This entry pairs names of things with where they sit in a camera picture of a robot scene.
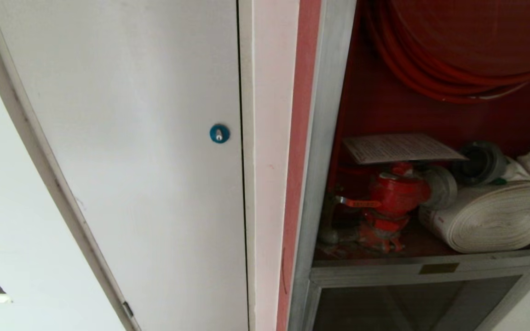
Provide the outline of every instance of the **rolled fire hose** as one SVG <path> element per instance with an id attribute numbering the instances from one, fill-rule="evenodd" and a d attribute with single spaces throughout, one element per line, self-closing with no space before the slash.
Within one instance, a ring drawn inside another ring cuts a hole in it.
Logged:
<path id="1" fill-rule="evenodd" d="M 450 208 L 422 207 L 420 220 L 460 253 L 521 249 L 530 244 L 530 181 L 465 187 Z"/>

